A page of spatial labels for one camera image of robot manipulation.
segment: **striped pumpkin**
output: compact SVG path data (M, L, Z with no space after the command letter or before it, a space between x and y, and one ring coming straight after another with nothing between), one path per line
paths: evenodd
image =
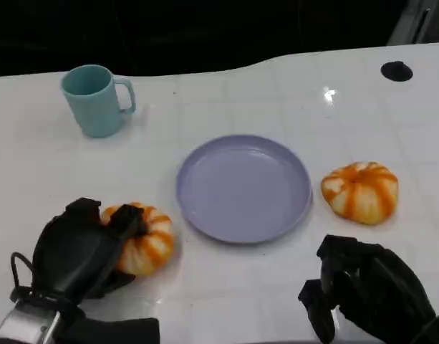
M148 226L148 233L125 242L117 269L135 276L147 276L170 259L175 248L173 224L167 215L153 206L139 202L130 205L144 209L143 221ZM119 207L106 208L101 214L102 223L107 224Z
M326 176L321 182L324 199L346 219L379 224L397 206L397 177L379 163L352 163Z

